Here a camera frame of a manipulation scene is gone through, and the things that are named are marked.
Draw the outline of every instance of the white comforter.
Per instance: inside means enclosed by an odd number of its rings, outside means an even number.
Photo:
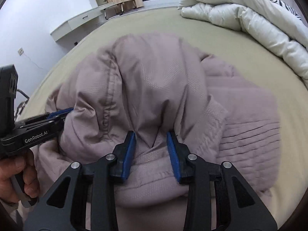
[[[308,28],[285,8],[270,0],[180,0],[179,8],[185,18],[250,34],[308,87]]]

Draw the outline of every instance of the blue gripper pad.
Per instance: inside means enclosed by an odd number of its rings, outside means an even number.
[[[131,163],[134,158],[135,148],[136,148],[136,134],[132,133],[128,146],[127,146],[126,154],[123,160],[123,171],[121,175],[121,178],[123,181],[127,180],[129,176],[129,172],[131,169]]]
[[[180,182],[181,180],[180,162],[170,132],[167,133],[167,147],[174,177],[177,179],[178,182]]]
[[[61,114],[64,114],[64,113],[69,113],[73,110],[74,108],[67,108],[67,109],[63,109],[63,110],[59,110],[57,112],[53,112],[53,113],[50,113],[50,115],[47,117],[47,119],[51,119],[55,116],[58,116],[58,115],[61,115]]]

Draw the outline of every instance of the beige bed sheet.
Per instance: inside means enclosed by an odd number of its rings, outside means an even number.
[[[151,31],[184,37],[201,50],[233,64],[248,80],[268,88],[276,96],[281,117],[281,165],[278,181],[271,189],[270,211],[280,227],[308,186],[308,91],[281,59],[244,33],[182,18],[176,8],[112,19],[84,38],[55,65],[31,96],[23,118],[43,113],[47,96],[90,52],[122,35]]]

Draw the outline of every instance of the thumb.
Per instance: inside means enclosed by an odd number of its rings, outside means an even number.
[[[26,160],[22,156],[7,158],[0,161],[0,180],[7,180],[13,175],[23,171]]]

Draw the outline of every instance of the triangular cutout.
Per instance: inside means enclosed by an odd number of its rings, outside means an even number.
[[[54,206],[56,208],[63,208],[69,186],[70,177],[65,177],[65,179],[47,200],[47,205]]]
[[[246,188],[242,185],[242,183],[236,177],[232,177],[236,199],[238,201],[239,208],[245,208],[255,204],[254,199],[247,192]]]

